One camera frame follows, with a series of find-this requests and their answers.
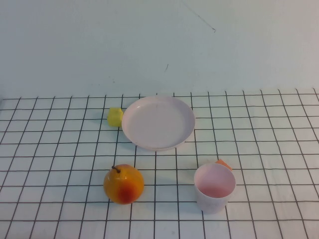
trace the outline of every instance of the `black grid line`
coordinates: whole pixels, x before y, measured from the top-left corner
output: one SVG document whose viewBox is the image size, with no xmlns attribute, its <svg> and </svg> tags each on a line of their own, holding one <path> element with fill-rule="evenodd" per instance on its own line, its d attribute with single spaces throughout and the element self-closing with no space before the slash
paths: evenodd
<svg viewBox="0 0 319 239">
<path fill-rule="evenodd" d="M 178 168 L 177 170 L 179 171 L 185 171 L 185 170 L 196 170 L 197 168 Z M 243 168 L 243 170 L 258 170 L 258 169 L 262 169 L 262 168 Z M 305 170 L 307 168 L 289 168 L 289 170 Z M 138 169 L 139 171 L 150 171 L 153 169 Z M 266 171 L 271 171 L 271 170 L 285 170 L 284 168 L 265 168 Z M 105 169 L 52 169 L 52 170 L 41 170 L 41 169 L 37 169 L 37 170 L 0 170 L 0 172 L 74 172 L 74 171 L 106 171 Z M 176 169 L 172 169 L 172 168 L 159 168 L 157 169 L 157 171 L 176 171 Z M 3 187 L 12 187 L 11 185 L 3 185 Z"/>
<path fill-rule="evenodd" d="M 159 185 L 157 184 L 157 186 L 172 186 L 171 184 L 162 184 L 162 185 Z M 64 203 L 74 203 L 74 204 L 77 204 L 77 203 L 80 203 L 80 204 L 83 204 L 85 203 L 86 201 L 79 201 L 79 202 L 74 202 L 74 201 L 64 201 Z M 153 203 L 154 201 L 136 201 L 134 203 Z M 177 200 L 176 201 L 160 201 L 161 203 L 177 203 Z M 196 203 L 196 201 L 181 201 L 182 203 Z M 247 203 L 248 201 L 229 201 L 228 203 Z M 272 201 L 249 201 L 250 203 L 271 203 Z M 273 201 L 274 203 L 294 203 L 295 201 Z M 307 203 L 307 202 L 311 202 L 311 203 L 317 203 L 318 200 L 298 200 L 299 203 Z M 0 202 L 0 204 L 16 204 L 17 202 Z M 36 204 L 36 203 L 39 203 L 39 202 L 23 202 L 23 204 Z M 57 202 L 41 202 L 42 204 L 50 204 L 50 203 L 62 203 L 62 201 L 57 201 Z M 107 203 L 107 201 L 91 201 L 91 202 L 86 202 L 87 204 L 90 204 L 90 203 Z"/>
<path fill-rule="evenodd" d="M 307 161 L 306 161 L 305 156 L 304 156 L 304 154 L 303 154 L 303 150 L 301 149 L 301 146 L 300 146 L 300 144 L 299 144 L 299 141 L 300 141 L 300 140 L 298 140 L 298 139 L 297 139 L 296 132 L 295 132 L 295 130 L 294 130 L 294 128 L 293 128 L 293 125 L 291 124 L 290 118 L 288 117 L 288 113 L 287 113 L 286 106 L 284 105 L 283 97 L 282 97 L 282 95 L 281 95 L 281 93 L 280 93 L 280 90 L 278 90 L 278 91 L 279 91 L 279 94 L 280 94 L 280 99 L 281 99 L 281 101 L 283 102 L 283 106 L 284 106 L 284 109 L 285 109 L 285 112 L 286 112 L 286 115 L 287 115 L 287 119 L 288 119 L 288 121 L 289 121 L 289 124 L 290 124 L 290 126 L 291 126 L 292 130 L 293 130 L 293 133 L 294 133 L 294 136 L 295 136 L 295 138 L 296 138 L 296 142 L 297 142 L 297 144 L 298 144 L 299 150 L 300 150 L 301 155 L 302 155 L 302 157 L 303 157 L 303 159 L 304 159 L 304 162 L 305 162 L 305 165 L 306 165 L 307 171 L 308 171 L 308 173 L 309 173 L 310 179 L 311 179 L 311 181 L 312 181 L 312 183 L 313 183 L 313 185 L 314 185 L 314 188 L 315 188 L 315 191 L 316 191 L 317 197 L 318 197 L 318 199 L 319 199 L 319 194 L 318 194 L 317 188 L 315 187 L 315 183 L 314 183 L 313 177 L 312 177 L 312 176 L 311 176 L 311 174 L 310 174 L 310 171 L 309 171 L 309 168 L 308 168 Z M 305 114 L 306 114 L 307 119 L 309 120 L 308 115 L 307 115 L 307 112 L 306 112 L 306 110 L 305 110 L 305 107 L 304 107 L 304 106 L 303 106 L 303 110 L 304 110 L 304 112 L 305 112 Z M 313 132 L 314 132 L 314 134 L 315 134 L 316 141 L 318 142 L 318 138 L 317 138 L 317 136 L 316 136 L 316 133 L 315 133 L 314 129 L 313 129 Z"/>
<path fill-rule="evenodd" d="M 265 104 L 265 99 L 264 99 L 264 96 L 263 96 L 263 92 L 262 92 L 262 90 L 260 90 L 260 92 L 261 92 L 261 95 L 262 95 L 262 98 L 263 98 L 263 102 L 264 102 L 264 106 L 265 106 L 265 109 L 266 109 L 266 112 L 267 112 L 267 116 L 269 116 L 269 114 L 268 114 L 268 110 L 267 110 L 267 107 L 266 107 L 266 104 Z M 274 129 L 273 129 L 273 128 L 272 128 L 272 130 L 273 130 L 273 134 L 274 134 L 275 140 L 277 141 L 277 137 L 276 137 L 275 131 L 274 131 Z M 308 233 L 307 233 L 307 229 L 306 229 L 306 226 L 305 226 L 304 218 L 303 218 L 303 215 L 302 215 L 302 213 L 301 213 L 301 210 L 300 210 L 300 207 L 299 207 L 299 204 L 298 204 L 298 201 L 297 201 L 297 198 L 296 198 L 295 192 L 294 192 L 294 188 L 293 188 L 293 186 L 292 186 L 292 184 L 291 184 L 291 180 L 290 180 L 290 177 L 289 177 L 289 174 L 288 174 L 287 168 L 286 168 L 286 164 L 285 164 L 284 158 L 283 158 L 283 156 L 282 156 L 282 154 L 281 154 L 281 149 L 280 149 L 280 146 L 279 146 L 278 141 L 277 141 L 277 147 L 278 147 L 279 153 L 280 153 L 280 155 L 281 155 L 281 159 L 282 159 L 282 162 L 283 162 L 284 168 L 285 168 L 285 170 L 286 170 L 286 175 L 287 175 L 287 177 L 288 177 L 289 184 L 290 184 L 291 190 L 292 190 L 292 192 L 293 192 L 293 195 L 294 195 L 294 198 L 295 198 L 295 201 L 296 201 L 296 204 L 297 204 L 297 207 L 298 207 L 299 213 L 300 213 L 300 217 L 301 217 L 302 222 L 303 222 L 303 225 L 304 225 L 304 229 L 305 229 L 306 237 L 307 237 L 307 238 L 309 238 L 309 237 L 308 237 Z"/>
<path fill-rule="evenodd" d="M 192 93 L 190 93 L 190 105 L 191 105 L 191 109 L 193 110 L 193 98 L 192 98 Z M 196 166 L 197 166 L 197 168 L 198 168 L 199 165 L 198 165 L 196 133 L 195 133 L 195 130 L 194 130 L 193 132 L 194 132 L 194 141 L 195 141 Z M 177 150 L 176 150 L 175 152 L 176 152 L 176 175 L 177 175 L 177 174 L 178 174 L 178 172 L 177 172 Z M 206 239 L 205 221 L 204 221 L 204 213 L 203 213 L 203 211 L 201 212 L 201 218 L 202 218 L 202 220 L 203 220 L 204 238 Z"/>
<path fill-rule="evenodd" d="M 81 219 L 62 219 L 62 220 L 14 220 L 15 222 L 81 222 Z M 96 220 L 83 220 L 84 222 L 104 222 L 103 219 Z M 107 220 L 108 222 L 129 222 L 129 219 L 111 219 Z M 178 222 L 178 220 L 174 219 L 132 219 L 132 222 Z M 201 222 L 201 219 L 180 219 L 181 222 Z M 226 222 L 227 220 L 213 220 L 207 219 L 206 222 Z M 251 222 L 249 219 L 230 219 L 230 222 Z M 276 222 L 277 220 L 254 220 L 255 222 Z M 301 221 L 301 219 L 278 219 L 279 222 L 291 222 L 291 221 Z M 305 219 L 306 222 L 319 222 L 319 219 Z M 9 222 L 8 220 L 0 220 L 0 222 Z"/>
<path fill-rule="evenodd" d="M 85 112 L 84 112 L 84 115 L 83 115 L 83 121 L 82 121 L 82 124 L 81 124 L 81 129 L 82 129 L 82 127 L 83 127 L 84 118 L 85 118 L 87 106 L 88 106 L 88 103 L 89 103 L 89 98 L 90 98 L 90 96 L 87 97 L 86 109 L 85 109 Z M 74 159 L 75 159 L 75 157 L 76 157 L 76 150 L 77 150 L 77 148 L 78 148 L 78 146 L 79 146 L 80 137 L 81 137 L 81 131 L 80 131 L 80 133 L 79 133 L 78 141 L 77 141 L 77 144 L 76 144 L 76 147 L 75 147 L 74 156 L 73 156 L 72 164 L 71 164 L 71 169 L 72 169 L 72 167 L 73 167 Z M 63 195 L 63 201 L 62 201 L 62 205 L 61 205 L 61 209 L 60 209 L 60 213 L 59 213 L 59 219 L 61 219 L 61 214 L 62 214 L 62 210 L 63 210 L 63 206 L 64 206 L 64 200 L 65 200 L 66 192 L 67 192 L 67 190 L 68 190 L 68 184 L 69 184 L 69 182 L 70 182 L 70 177 L 71 177 L 71 172 L 69 173 L 67 185 L 66 185 L 66 187 L 65 187 L 65 191 L 64 191 L 64 195 Z M 54 233 L 54 238 L 56 237 L 56 234 L 57 234 L 57 231 L 58 231 L 58 227 L 59 227 L 59 223 L 56 224 L 55 233 Z"/>
<path fill-rule="evenodd" d="M 245 105 L 247 106 L 247 102 L 246 102 L 246 97 L 245 97 L 245 92 L 244 92 L 244 91 L 243 91 L 243 95 L 244 95 Z M 256 146 L 257 146 L 257 149 L 258 149 L 260 162 L 261 162 L 261 165 L 262 165 L 262 167 L 263 167 L 263 171 L 264 171 L 264 175 L 265 175 L 265 179 L 266 179 L 266 183 L 267 183 L 269 195 L 270 195 L 270 198 L 271 198 L 271 201 L 272 201 L 272 204 L 273 204 L 273 208 L 274 208 L 274 212 L 275 212 L 277 224 L 278 224 L 278 227 L 279 227 L 279 232 L 280 232 L 281 238 L 284 239 L 283 233 L 282 233 L 282 231 L 281 231 L 280 223 L 279 223 L 279 221 L 278 221 L 277 211 L 276 211 L 276 208 L 275 208 L 275 202 L 274 202 L 274 200 L 273 200 L 273 195 L 272 195 L 271 190 L 270 190 L 270 186 L 269 186 L 269 183 L 268 183 L 268 178 L 267 178 L 267 175 L 266 175 L 266 170 L 265 170 L 265 167 L 264 167 L 264 162 L 263 162 L 263 159 L 261 158 L 261 155 L 260 155 L 259 145 L 258 145 L 258 143 L 257 143 L 256 134 L 255 134 L 255 131 L 254 131 L 253 123 L 251 122 L 251 119 L 250 119 L 250 114 L 249 114 L 248 108 L 247 108 L 247 114 L 248 114 L 248 117 L 249 117 L 249 121 L 250 121 L 251 128 L 253 129 L 252 131 L 253 131 L 255 143 L 256 143 Z"/>
<path fill-rule="evenodd" d="M 138 147 L 135 145 L 135 153 L 134 153 L 134 167 L 136 166 L 136 151 Z M 131 203 L 131 208 L 130 208 L 130 223 L 129 223 L 129 239 L 131 237 L 131 225 L 132 225 L 132 209 L 133 209 L 133 203 Z"/>
<path fill-rule="evenodd" d="M 121 97 L 121 108 L 122 108 L 122 106 L 123 106 L 123 95 Z M 117 136 L 116 136 L 116 145 L 115 145 L 113 166 L 115 166 L 116 152 L 117 152 L 116 150 L 118 148 L 118 140 L 119 140 L 119 132 L 120 132 L 120 127 L 118 127 Z M 107 227 L 108 216 L 109 216 L 109 209 L 110 209 L 110 199 L 108 200 L 108 207 L 107 207 L 107 210 L 106 210 L 106 219 L 105 219 L 105 225 L 104 225 L 104 237 L 103 238 L 105 238 L 106 227 Z"/>
<path fill-rule="evenodd" d="M 261 94 L 246 94 L 246 96 L 260 96 Z M 279 95 L 278 93 L 273 93 L 273 94 L 264 94 L 264 96 L 277 96 Z M 284 93 L 283 95 L 295 95 L 293 93 Z M 318 95 L 316 91 L 314 93 L 300 93 L 300 95 Z M 193 97 L 206 97 L 207 95 L 198 95 L 198 96 L 193 96 Z M 220 94 L 212 94 L 211 96 L 225 96 L 225 95 L 220 95 Z M 243 96 L 241 93 L 234 95 L 234 94 L 229 94 L 228 96 Z M 137 98 L 138 96 L 123 96 L 123 98 Z M 56 99 L 70 99 L 70 97 L 55 97 Z M 86 99 L 87 97 L 72 97 L 73 99 Z M 104 97 L 90 97 L 91 99 L 103 99 Z M 121 96 L 107 96 L 107 99 L 116 99 L 116 98 L 121 98 Z M 50 100 L 52 97 L 39 97 L 39 98 L 5 98 L 3 101 L 8 101 L 8 100 Z"/>
<path fill-rule="evenodd" d="M 219 160 L 219 155 L 218 155 L 218 148 L 217 148 L 217 141 L 216 141 L 216 135 L 215 135 L 215 127 L 214 127 L 214 121 L 213 121 L 213 114 L 211 112 L 211 106 L 210 106 L 210 96 L 209 96 L 209 92 L 207 92 L 208 95 L 208 103 L 209 103 L 209 111 L 210 111 L 210 116 L 211 116 L 211 124 L 213 127 L 213 133 L 214 133 L 214 140 L 215 140 L 215 148 L 216 148 L 216 156 L 217 156 L 217 160 Z M 229 232 L 229 239 L 231 239 L 231 231 L 230 231 L 230 224 L 229 224 L 229 219 L 228 219 L 228 210 L 227 210 L 227 206 L 225 206 L 225 213 L 226 213 L 226 219 L 227 219 L 227 225 L 228 225 L 228 232 Z"/>
<path fill-rule="evenodd" d="M 70 105 L 71 105 L 71 101 L 72 101 L 72 97 L 70 98 L 70 101 L 69 101 L 69 107 L 70 107 Z M 66 120 L 67 115 L 68 115 L 68 111 L 67 111 L 67 113 L 66 113 L 66 115 L 65 115 L 65 119 L 64 119 L 64 123 L 63 123 L 62 129 L 64 128 L 65 120 Z M 60 136 L 59 136 L 58 142 L 60 141 L 61 136 L 62 136 L 62 131 L 60 132 Z M 49 179 L 49 176 L 50 176 L 51 168 L 52 168 L 52 165 L 53 165 L 53 161 L 54 161 L 54 157 L 55 157 L 55 154 L 56 154 L 57 149 L 58 149 L 58 144 L 57 144 L 57 146 L 56 146 L 56 148 L 55 148 L 54 156 L 53 156 L 53 159 L 52 159 L 52 161 L 51 161 L 50 168 L 49 168 L 49 170 L 48 170 L 49 172 L 48 172 L 48 175 L 47 175 L 46 180 L 45 180 L 45 184 L 44 184 L 43 191 L 42 191 L 42 194 L 41 194 L 39 206 L 38 206 L 38 209 L 37 209 L 37 211 L 36 211 L 35 219 L 37 219 L 37 216 L 38 216 L 38 214 L 39 214 L 39 210 L 40 210 L 41 204 L 42 204 L 42 203 L 45 203 L 45 202 L 42 202 L 42 199 L 43 199 L 43 195 L 44 195 L 45 188 L 47 187 L 47 182 L 48 182 L 48 179 Z M 35 226 L 35 223 L 33 223 L 33 225 L 32 225 L 32 229 L 31 229 L 31 233 L 30 233 L 29 239 L 31 239 L 31 237 L 32 237 L 32 233 L 33 233 L 33 230 L 34 230 L 34 226 Z"/>
<path fill-rule="evenodd" d="M 226 102 L 227 102 L 227 106 L 228 106 L 228 112 L 229 112 L 229 115 L 231 115 L 231 114 L 230 114 L 229 104 L 228 104 L 227 92 L 225 92 L 225 95 L 226 95 Z M 243 172 L 243 170 L 242 170 L 243 167 L 242 167 L 241 161 L 240 161 L 239 150 L 238 150 L 238 145 L 237 145 L 237 141 L 236 141 L 236 135 L 235 135 L 235 130 L 234 130 L 232 118 L 230 118 L 230 122 L 231 122 L 231 126 L 232 126 L 232 129 L 233 129 L 233 135 L 234 135 L 234 139 L 235 139 L 236 150 L 237 150 L 237 154 L 238 154 L 238 158 L 239 158 L 239 165 L 240 165 L 241 173 L 242 173 L 242 176 L 243 176 L 243 181 L 244 181 L 246 196 L 247 196 L 247 200 L 248 200 L 248 206 L 249 206 L 251 221 L 252 221 L 252 223 L 253 223 L 255 238 L 257 239 L 257 234 L 256 234 L 256 229 L 255 229 L 255 223 L 254 223 L 253 213 L 252 213 L 252 211 L 251 211 L 251 206 L 250 206 L 250 202 L 249 202 L 249 196 L 248 196 L 248 192 L 247 192 L 247 186 L 246 186 L 246 182 L 245 182 L 245 176 L 244 176 L 244 172 Z"/>
<path fill-rule="evenodd" d="M 106 95 L 105 95 L 105 97 L 104 97 L 103 106 L 105 106 L 105 101 L 106 101 Z M 95 155 L 96 155 L 96 151 L 97 151 L 97 149 L 98 149 L 98 142 L 99 142 L 99 137 L 100 137 L 100 130 L 101 130 L 101 126 L 102 126 L 103 116 L 104 116 L 104 109 L 103 109 L 103 111 L 102 111 L 101 122 L 100 122 L 100 128 L 99 128 L 99 132 L 98 132 L 98 137 L 97 137 L 97 139 L 96 139 Z M 89 196 L 89 192 L 90 192 L 90 184 L 91 184 L 91 180 L 92 180 L 92 174 L 93 174 L 93 168 L 94 168 L 95 158 L 96 158 L 96 156 L 93 157 L 92 168 L 91 168 L 91 174 L 90 174 L 90 180 L 89 180 L 89 186 L 88 186 L 88 191 L 87 191 L 87 193 L 86 193 L 85 204 L 84 204 L 84 209 L 83 209 L 83 216 L 82 216 L 81 227 L 80 227 L 80 232 L 79 232 L 79 239 L 80 239 L 81 233 L 82 233 L 83 220 L 84 220 L 86 205 L 87 205 L 88 196 Z"/>
<path fill-rule="evenodd" d="M 175 168 L 176 168 L 176 196 L 177 196 L 177 219 L 178 219 L 178 238 L 180 239 L 180 221 L 179 221 L 179 195 L 178 195 L 178 170 L 177 170 L 177 148 L 175 148 Z M 205 236 L 205 227 L 203 221 L 203 229 L 204 229 L 204 236 Z"/>
<path fill-rule="evenodd" d="M 36 105 L 36 102 L 37 102 L 37 100 L 35 100 L 35 101 L 34 101 L 33 109 L 32 109 L 32 111 L 31 111 L 31 114 L 30 114 L 30 116 L 29 116 L 29 119 L 31 118 L 32 112 L 33 112 L 34 107 L 35 107 L 35 105 Z M 37 144 L 37 146 L 36 146 L 36 149 L 35 149 L 35 151 L 34 151 L 34 155 L 33 155 L 33 156 L 35 156 L 35 154 L 36 154 L 36 151 L 37 151 L 37 149 L 38 149 L 38 147 L 39 147 L 39 144 L 40 144 L 40 141 L 41 141 L 42 135 L 43 135 L 43 131 L 42 131 L 42 133 L 41 133 L 41 135 L 40 135 L 40 139 L 39 139 L 39 141 L 38 141 L 38 144 Z M 17 152 L 18 148 L 19 148 L 19 146 L 18 146 L 18 147 L 16 148 L 16 150 L 15 150 L 14 157 L 15 157 L 15 154 L 16 154 L 16 152 Z M 17 208 L 18 208 L 19 201 L 20 201 L 20 198 L 21 198 L 21 195 L 22 195 L 22 192 L 23 192 L 23 188 L 24 188 L 25 183 L 26 183 L 26 181 L 27 181 L 27 179 L 28 179 L 29 172 L 30 172 L 30 169 L 31 169 L 31 166 L 32 166 L 33 160 L 34 160 L 34 158 L 32 158 L 32 160 L 31 160 L 31 163 L 30 163 L 30 166 L 29 166 L 29 170 L 28 170 L 28 172 L 27 172 L 27 174 L 26 174 L 26 177 L 25 177 L 25 180 L 24 180 L 24 183 L 23 183 L 23 186 L 22 186 L 21 192 L 20 192 L 20 194 L 19 194 L 19 198 L 18 198 L 17 204 L 16 204 L 16 206 L 15 206 L 15 209 L 14 209 L 14 212 L 13 212 L 13 215 L 12 215 L 12 219 L 11 219 L 11 221 L 10 221 L 9 227 L 8 227 L 8 229 L 7 229 L 7 232 L 6 232 L 6 235 L 5 235 L 5 237 L 4 237 L 4 238 L 7 238 L 8 234 L 9 234 L 9 231 L 10 231 L 10 228 L 11 228 L 11 225 L 12 225 L 12 221 L 13 221 L 13 219 L 14 219 L 14 216 L 15 216 L 16 210 L 17 210 Z"/>
</svg>

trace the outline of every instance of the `red and yellow apple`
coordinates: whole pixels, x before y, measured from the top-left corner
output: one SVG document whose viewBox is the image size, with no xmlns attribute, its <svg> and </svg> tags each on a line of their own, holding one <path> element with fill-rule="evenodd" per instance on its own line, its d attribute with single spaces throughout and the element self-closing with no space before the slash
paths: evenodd
<svg viewBox="0 0 319 239">
<path fill-rule="evenodd" d="M 130 204 L 142 194 L 144 179 L 136 168 L 121 164 L 112 166 L 104 178 L 103 186 L 111 201 L 118 204 Z"/>
</svg>

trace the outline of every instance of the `plate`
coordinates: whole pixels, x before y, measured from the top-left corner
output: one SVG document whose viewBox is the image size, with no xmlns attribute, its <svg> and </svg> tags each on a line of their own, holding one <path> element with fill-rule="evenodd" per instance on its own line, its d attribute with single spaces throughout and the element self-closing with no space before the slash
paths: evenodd
<svg viewBox="0 0 319 239">
<path fill-rule="evenodd" d="M 145 97 L 124 112 L 125 136 L 139 147 L 159 151 L 177 147 L 191 135 L 195 116 L 191 108 L 174 97 Z"/>
</svg>

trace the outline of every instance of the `white wall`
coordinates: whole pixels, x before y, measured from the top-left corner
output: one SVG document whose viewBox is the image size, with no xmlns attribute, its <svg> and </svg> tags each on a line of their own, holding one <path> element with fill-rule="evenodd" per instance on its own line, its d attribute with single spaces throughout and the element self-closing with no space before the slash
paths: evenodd
<svg viewBox="0 0 319 239">
<path fill-rule="evenodd" d="M 5 97 L 318 87 L 318 76 L 318 0 L 0 1 Z"/>
</svg>

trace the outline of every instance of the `pink cup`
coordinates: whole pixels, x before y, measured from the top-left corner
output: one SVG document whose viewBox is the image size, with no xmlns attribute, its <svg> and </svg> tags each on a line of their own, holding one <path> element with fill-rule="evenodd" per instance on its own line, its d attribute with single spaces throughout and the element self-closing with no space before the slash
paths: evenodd
<svg viewBox="0 0 319 239">
<path fill-rule="evenodd" d="M 236 187 L 234 174 L 225 166 L 207 163 L 194 175 L 197 204 L 205 213 L 218 213 L 227 204 Z"/>
</svg>

